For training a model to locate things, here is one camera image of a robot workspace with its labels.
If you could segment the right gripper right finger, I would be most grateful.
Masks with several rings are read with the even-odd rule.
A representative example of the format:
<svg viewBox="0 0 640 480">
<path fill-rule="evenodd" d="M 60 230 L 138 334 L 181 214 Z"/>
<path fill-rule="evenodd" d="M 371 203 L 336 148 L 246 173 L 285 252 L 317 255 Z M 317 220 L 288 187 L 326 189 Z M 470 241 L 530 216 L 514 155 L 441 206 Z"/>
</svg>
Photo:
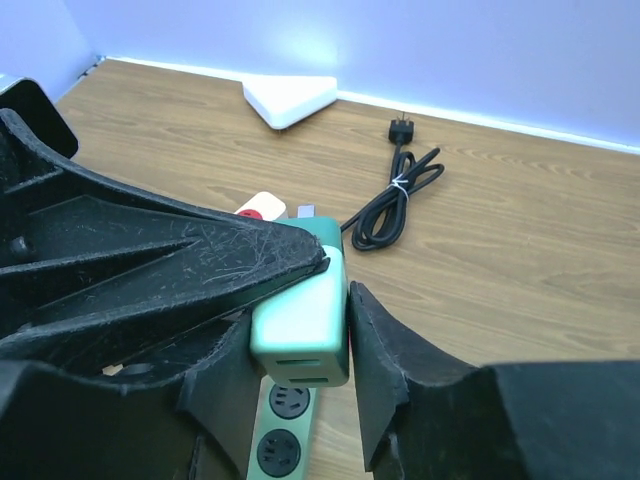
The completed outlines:
<svg viewBox="0 0 640 480">
<path fill-rule="evenodd" d="M 468 364 L 350 286 L 365 469 L 377 479 L 635 479 L 639 364 Z"/>
</svg>

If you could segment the green black power strip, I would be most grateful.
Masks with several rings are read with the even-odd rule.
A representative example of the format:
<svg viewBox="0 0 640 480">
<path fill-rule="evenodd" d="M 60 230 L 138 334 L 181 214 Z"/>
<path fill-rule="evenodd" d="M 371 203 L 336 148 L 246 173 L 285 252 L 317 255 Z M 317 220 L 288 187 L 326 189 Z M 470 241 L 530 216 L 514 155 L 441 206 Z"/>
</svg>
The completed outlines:
<svg viewBox="0 0 640 480">
<path fill-rule="evenodd" d="M 338 222 L 329 217 L 286 220 L 286 225 L 306 230 L 321 243 L 341 250 Z M 251 447 L 247 476 L 250 479 L 304 479 L 307 476 L 317 395 L 321 388 L 284 387 L 266 378 L 266 394 L 260 407 Z"/>
</svg>

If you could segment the cream red power strip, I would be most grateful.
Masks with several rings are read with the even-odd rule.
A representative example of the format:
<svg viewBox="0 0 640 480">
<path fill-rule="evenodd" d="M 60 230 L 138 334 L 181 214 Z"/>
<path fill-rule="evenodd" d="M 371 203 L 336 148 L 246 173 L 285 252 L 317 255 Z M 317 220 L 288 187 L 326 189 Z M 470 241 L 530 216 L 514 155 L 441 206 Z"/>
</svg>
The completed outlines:
<svg viewBox="0 0 640 480">
<path fill-rule="evenodd" d="M 234 214 L 264 221 L 276 221 L 288 217 L 286 204 L 268 191 L 253 195 Z"/>
</svg>

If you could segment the white triangular device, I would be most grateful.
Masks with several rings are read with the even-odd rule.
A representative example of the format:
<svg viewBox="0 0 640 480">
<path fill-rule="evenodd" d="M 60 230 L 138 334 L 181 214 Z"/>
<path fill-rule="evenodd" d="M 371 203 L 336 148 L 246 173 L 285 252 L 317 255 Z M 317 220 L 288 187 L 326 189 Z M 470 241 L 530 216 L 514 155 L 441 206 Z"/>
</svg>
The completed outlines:
<svg viewBox="0 0 640 480">
<path fill-rule="evenodd" d="M 273 130 L 283 130 L 337 100 L 338 83 L 330 76 L 249 75 L 244 98 Z"/>
</svg>

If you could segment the green charger plug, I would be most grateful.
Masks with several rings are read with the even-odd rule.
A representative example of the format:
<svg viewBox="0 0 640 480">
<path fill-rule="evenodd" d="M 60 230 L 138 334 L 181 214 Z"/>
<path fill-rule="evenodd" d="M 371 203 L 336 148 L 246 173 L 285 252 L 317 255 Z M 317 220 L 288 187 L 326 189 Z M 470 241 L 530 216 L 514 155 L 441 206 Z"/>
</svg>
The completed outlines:
<svg viewBox="0 0 640 480">
<path fill-rule="evenodd" d="M 284 387 L 339 387 L 350 374 L 344 257 L 324 247 L 325 271 L 260 303 L 252 314 L 250 350 Z"/>
</svg>

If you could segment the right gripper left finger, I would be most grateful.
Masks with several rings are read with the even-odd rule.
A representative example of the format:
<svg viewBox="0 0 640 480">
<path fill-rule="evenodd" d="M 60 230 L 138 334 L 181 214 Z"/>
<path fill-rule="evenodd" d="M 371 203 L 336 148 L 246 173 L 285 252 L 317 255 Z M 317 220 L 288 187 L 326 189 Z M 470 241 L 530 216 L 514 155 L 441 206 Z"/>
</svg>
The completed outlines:
<svg viewBox="0 0 640 480">
<path fill-rule="evenodd" d="M 1 113 L 1 475 L 242 479 L 251 308 L 327 269 L 309 232 L 85 169 Z"/>
</svg>

